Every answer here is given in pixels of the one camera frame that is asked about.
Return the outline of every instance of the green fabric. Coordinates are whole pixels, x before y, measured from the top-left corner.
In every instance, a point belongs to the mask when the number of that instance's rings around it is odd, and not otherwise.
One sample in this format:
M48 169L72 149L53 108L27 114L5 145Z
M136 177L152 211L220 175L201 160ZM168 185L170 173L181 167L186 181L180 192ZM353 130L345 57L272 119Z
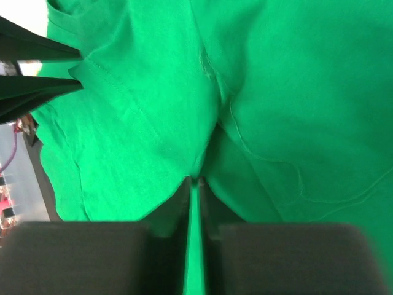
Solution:
M390 0L50 1L49 37L84 56L43 67L84 90L34 113L60 216L136 220L202 173L249 221L361 227L393 270L392 13ZM188 294L202 293L198 230Z

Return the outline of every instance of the purple cable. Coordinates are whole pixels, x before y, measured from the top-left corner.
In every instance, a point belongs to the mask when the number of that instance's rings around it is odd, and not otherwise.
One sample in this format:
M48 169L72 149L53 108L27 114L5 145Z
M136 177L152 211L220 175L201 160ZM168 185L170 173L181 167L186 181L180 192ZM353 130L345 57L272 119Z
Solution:
M14 131L14 148L12 149L12 154L7 160L7 162L2 167L0 167L0 174L3 173L4 170L7 169L7 167L11 164L15 155L17 154L17 149L18 149L18 137L17 137L17 132Z

